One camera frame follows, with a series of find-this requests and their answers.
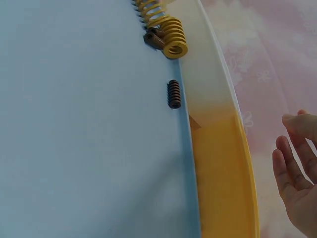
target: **white flower pattern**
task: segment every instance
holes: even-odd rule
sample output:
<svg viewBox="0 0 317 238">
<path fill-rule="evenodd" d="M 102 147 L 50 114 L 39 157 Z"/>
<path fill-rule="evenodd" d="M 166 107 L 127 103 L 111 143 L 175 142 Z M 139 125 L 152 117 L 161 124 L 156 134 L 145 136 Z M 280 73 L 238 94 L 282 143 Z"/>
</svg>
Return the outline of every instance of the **white flower pattern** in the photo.
<svg viewBox="0 0 317 238">
<path fill-rule="evenodd" d="M 311 32 L 314 36 L 317 35 L 317 22 L 316 22 L 316 12 L 317 3 L 314 1 L 312 4 L 303 4 L 300 7 L 301 18 L 303 20 L 303 26 L 308 32 Z"/>
<path fill-rule="evenodd" d="M 239 57 L 237 58 L 238 67 L 241 72 L 246 73 L 248 69 L 252 66 L 253 57 L 250 49 L 246 48 L 246 50 L 239 53 Z"/>
<path fill-rule="evenodd" d="M 242 114 L 242 122 L 243 122 L 243 127 L 246 135 L 248 135 L 248 130 L 251 128 L 254 123 L 252 120 L 252 113 L 250 111 L 245 112 Z"/>
<path fill-rule="evenodd" d="M 257 78 L 259 83 L 268 83 L 271 80 L 268 70 L 257 72 Z"/>
<path fill-rule="evenodd" d="M 228 57 L 227 65 L 232 77 L 233 86 L 237 86 L 242 81 L 242 73 L 248 72 L 248 69 L 253 64 L 252 52 L 246 48 L 239 50 L 236 46 L 227 48 Z"/>
<path fill-rule="evenodd" d="M 239 82 L 242 81 L 242 76 L 240 72 L 237 72 L 237 60 L 235 58 L 235 56 L 230 57 L 229 62 L 228 62 L 228 68 L 230 71 L 230 75 L 232 78 L 232 83 L 233 86 L 237 86 L 239 84 Z"/>
</svg>

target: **small dark spring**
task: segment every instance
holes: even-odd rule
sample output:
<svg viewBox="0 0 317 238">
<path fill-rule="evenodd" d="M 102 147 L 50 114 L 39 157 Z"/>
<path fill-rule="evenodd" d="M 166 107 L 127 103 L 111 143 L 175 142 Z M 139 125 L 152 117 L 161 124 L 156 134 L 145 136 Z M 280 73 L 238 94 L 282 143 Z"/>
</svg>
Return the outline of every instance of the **small dark spring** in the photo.
<svg viewBox="0 0 317 238">
<path fill-rule="evenodd" d="M 169 81 L 167 85 L 168 90 L 168 105 L 172 109 L 180 108 L 181 97 L 179 83 L 176 80 Z"/>
</svg>

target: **finger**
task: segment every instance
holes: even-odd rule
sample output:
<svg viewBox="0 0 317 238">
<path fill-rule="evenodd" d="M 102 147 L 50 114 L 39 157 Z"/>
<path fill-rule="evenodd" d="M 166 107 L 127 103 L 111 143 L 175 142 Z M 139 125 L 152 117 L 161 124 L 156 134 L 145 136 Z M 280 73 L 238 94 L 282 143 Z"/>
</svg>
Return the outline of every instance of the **finger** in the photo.
<svg viewBox="0 0 317 238">
<path fill-rule="evenodd" d="M 291 146 L 285 136 L 280 136 L 276 140 L 276 147 L 283 154 L 286 169 L 297 190 L 303 190 L 313 187 L 312 183 L 305 179 L 297 162 L 294 159 Z"/>
<path fill-rule="evenodd" d="M 282 152 L 280 150 L 274 150 L 272 156 L 273 171 L 278 191 L 286 205 L 295 197 L 297 190 L 291 184 Z"/>
<path fill-rule="evenodd" d="M 317 142 L 317 116 L 311 114 L 300 114 L 298 116 L 285 114 L 282 122 L 291 133 Z"/>
<path fill-rule="evenodd" d="M 314 184 L 317 183 L 317 158 L 307 140 L 288 131 L 289 138 L 303 165 L 304 171 Z"/>
<path fill-rule="evenodd" d="M 302 114 L 308 114 L 308 112 L 304 109 L 300 109 L 298 112 L 297 112 L 297 115 L 302 115 Z"/>
<path fill-rule="evenodd" d="M 309 114 L 309 113 L 308 113 L 306 110 L 304 110 L 304 109 L 300 109 L 300 110 L 297 112 L 297 115 L 302 115 L 302 114 Z M 315 148 L 317 149 L 317 143 L 314 142 L 314 141 L 312 141 L 312 142 L 313 142 Z"/>
<path fill-rule="evenodd" d="M 283 116 L 283 124 L 285 125 L 289 137 L 291 139 L 292 144 L 298 154 L 298 157 L 301 160 L 304 171 L 307 176 L 312 180 L 314 184 L 317 183 L 317 157 L 313 153 L 311 147 L 309 146 L 307 140 L 314 138 L 314 130 L 317 125 L 317 116 L 313 116 L 310 114 L 303 114 L 299 116 Z"/>
</svg>

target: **coil spring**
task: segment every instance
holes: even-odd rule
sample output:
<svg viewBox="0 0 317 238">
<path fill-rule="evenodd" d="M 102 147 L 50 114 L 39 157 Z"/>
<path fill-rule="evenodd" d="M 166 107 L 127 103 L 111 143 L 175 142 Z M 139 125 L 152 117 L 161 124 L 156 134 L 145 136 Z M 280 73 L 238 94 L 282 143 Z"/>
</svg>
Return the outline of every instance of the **coil spring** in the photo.
<svg viewBox="0 0 317 238">
<path fill-rule="evenodd" d="M 165 32 L 163 38 L 165 42 L 164 55 L 170 59 L 186 55 L 188 48 L 181 21 L 175 17 L 170 17 L 160 28 Z"/>
<path fill-rule="evenodd" d="M 176 80 L 169 81 L 167 85 L 168 91 L 168 105 L 172 109 L 180 108 L 181 97 L 180 97 L 180 87 Z"/>
<path fill-rule="evenodd" d="M 159 38 L 163 39 L 165 36 L 165 32 L 163 32 L 161 29 L 158 29 L 156 27 L 150 27 L 147 32 L 151 32 L 155 35 L 157 35 Z"/>
<path fill-rule="evenodd" d="M 164 41 L 153 32 L 148 32 L 145 34 L 143 39 L 145 43 L 160 51 L 165 47 Z"/>
<path fill-rule="evenodd" d="M 170 59 L 183 57 L 188 48 L 181 21 L 165 14 L 158 0 L 135 0 L 135 5 L 147 29 L 160 27 L 160 30 L 164 31 L 163 54 Z"/>
<path fill-rule="evenodd" d="M 135 0 L 135 5 L 147 28 L 159 26 L 170 18 L 170 15 L 165 14 L 162 4 L 158 3 L 158 0 Z"/>
</svg>

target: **fingernail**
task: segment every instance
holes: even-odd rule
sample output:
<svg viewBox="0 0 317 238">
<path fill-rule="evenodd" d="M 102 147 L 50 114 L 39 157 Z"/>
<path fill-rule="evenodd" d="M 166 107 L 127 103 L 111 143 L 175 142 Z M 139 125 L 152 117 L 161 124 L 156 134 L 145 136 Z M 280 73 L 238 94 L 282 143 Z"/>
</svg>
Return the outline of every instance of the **fingernail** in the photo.
<svg viewBox="0 0 317 238">
<path fill-rule="evenodd" d="M 297 115 L 302 115 L 302 114 L 307 114 L 308 112 L 304 109 L 300 109 L 298 112 L 297 112 Z"/>
<path fill-rule="evenodd" d="M 292 114 L 284 114 L 282 117 L 282 120 L 285 121 L 285 120 L 290 120 L 292 118 L 294 118 Z"/>
</svg>

